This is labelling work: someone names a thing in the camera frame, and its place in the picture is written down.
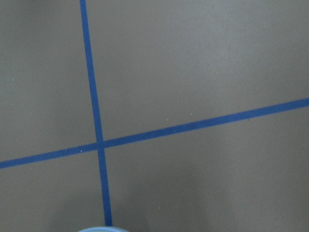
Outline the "blue bowl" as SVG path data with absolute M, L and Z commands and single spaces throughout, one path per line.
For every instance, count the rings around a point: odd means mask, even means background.
M 128 232 L 128 231 L 118 227 L 105 226 L 105 227 L 86 228 L 78 232 Z

